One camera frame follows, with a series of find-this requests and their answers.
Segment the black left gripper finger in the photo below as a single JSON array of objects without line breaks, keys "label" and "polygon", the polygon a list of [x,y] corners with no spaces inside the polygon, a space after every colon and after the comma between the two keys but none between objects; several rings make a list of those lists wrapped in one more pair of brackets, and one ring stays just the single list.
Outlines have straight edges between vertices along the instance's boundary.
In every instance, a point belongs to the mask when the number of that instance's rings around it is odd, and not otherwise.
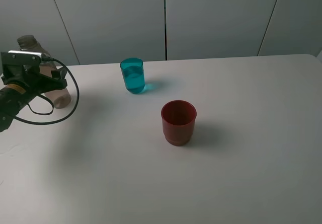
[{"label": "black left gripper finger", "polygon": [[54,69],[51,71],[51,75],[53,79],[64,80],[66,76],[66,69],[63,67]]},{"label": "black left gripper finger", "polygon": [[63,90],[67,87],[67,81],[65,78],[51,78],[41,74],[39,75],[37,87],[40,91]]}]

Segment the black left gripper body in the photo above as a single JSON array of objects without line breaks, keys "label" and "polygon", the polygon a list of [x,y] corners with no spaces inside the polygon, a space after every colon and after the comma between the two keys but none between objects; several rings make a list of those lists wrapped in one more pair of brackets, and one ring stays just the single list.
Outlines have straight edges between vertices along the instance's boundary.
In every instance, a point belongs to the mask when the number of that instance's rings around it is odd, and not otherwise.
[{"label": "black left gripper body", "polygon": [[40,65],[9,65],[3,64],[3,84],[16,84],[27,92],[42,93],[40,81]]}]

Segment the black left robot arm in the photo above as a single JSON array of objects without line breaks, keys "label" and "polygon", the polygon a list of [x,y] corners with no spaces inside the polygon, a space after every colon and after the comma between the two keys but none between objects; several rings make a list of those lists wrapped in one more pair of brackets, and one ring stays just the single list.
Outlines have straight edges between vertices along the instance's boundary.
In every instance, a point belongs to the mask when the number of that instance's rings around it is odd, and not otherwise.
[{"label": "black left robot arm", "polygon": [[54,106],[44,94],[67,87],[67,67],[51,71],[50,76],[41,74],[38,64],[4,64],[3,68],[2,80],[5,86],[1,89],[1,131],[7,130],[14,119],[38,125],[38,122],[22,119],[17,115],[25,106],[30,106],[30,102],[36,97]]}]

